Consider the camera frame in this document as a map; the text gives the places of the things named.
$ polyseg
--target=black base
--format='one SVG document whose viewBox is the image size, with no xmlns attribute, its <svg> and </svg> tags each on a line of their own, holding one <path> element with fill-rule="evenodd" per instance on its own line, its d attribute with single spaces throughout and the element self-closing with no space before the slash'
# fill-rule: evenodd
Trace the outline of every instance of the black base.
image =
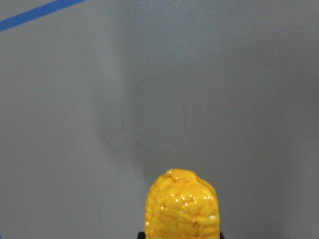
<svg viewBox="0 0 319 239">
<path fill-rule="evenodd" d="M 139 232 L 137 239 L 145 239 L 145 233 L 144 232 Z M 225 239 L 225 237 L 223 236 L 222 233 L 220 233 L 220 239 Z"/>
</svg>

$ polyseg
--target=white surface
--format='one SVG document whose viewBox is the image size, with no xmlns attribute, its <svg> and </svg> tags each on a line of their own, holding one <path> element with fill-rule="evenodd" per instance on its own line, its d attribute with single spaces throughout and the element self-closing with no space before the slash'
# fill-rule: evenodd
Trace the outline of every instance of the white surface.
<svg viewBox="0 0 319 239">
<path fill-rule="evenodd" d="M 317 238 L 318 11 L 89 0 L 0 33 L 2 238 L 135 238 L 172 167 L 227 239 Z"/>
</svg>

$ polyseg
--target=blue line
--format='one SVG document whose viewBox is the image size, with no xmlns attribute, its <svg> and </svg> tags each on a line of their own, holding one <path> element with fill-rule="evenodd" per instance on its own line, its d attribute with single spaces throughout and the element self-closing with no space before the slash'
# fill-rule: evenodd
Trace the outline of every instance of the blue line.
<svg viewBox="0 0 319 239">
<path fill-rule="evenodd" d="M 30 11 L 26 11 L 19 15 L 0 21 L 0 32 L 13 28 L 15 26 L 19 26 L 26 22 L 35 20 L 39 17 L 43 17 L 45 15 L 54 13 L 56 11 L 60 11 L 64 8 L 78 4 L 83 1 L 86 1 L 86 0 L 56 0 L 56 1 L 50 2 L 46 5 L 37 7 Z"/>
</svg>

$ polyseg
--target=glossy yellow object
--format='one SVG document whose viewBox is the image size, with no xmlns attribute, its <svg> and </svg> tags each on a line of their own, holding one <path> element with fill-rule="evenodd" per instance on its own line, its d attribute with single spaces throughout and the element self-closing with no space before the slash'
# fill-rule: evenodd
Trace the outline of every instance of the glossy yellow object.
<svg viewBox="0 0 319 239">
<path fill-rule="evenodd" d="M 148 193 L 145 234 L 146 239 L 219 239 L 215 189 L 192 171 L 167 171 Z"/>
</svg>

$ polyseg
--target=yellow corn cob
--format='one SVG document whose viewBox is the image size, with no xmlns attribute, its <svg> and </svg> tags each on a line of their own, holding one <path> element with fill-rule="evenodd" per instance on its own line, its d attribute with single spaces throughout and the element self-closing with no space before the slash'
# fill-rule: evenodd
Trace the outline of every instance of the yellow corn cob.
<svg viewBox="0 0 319 239">
<path fill-rule="evenodd" d="M 215 189 L 192 171 L 167 171 L 148 193 L 145 235 L 146 239 L 219 239 Z"/>
</svg>

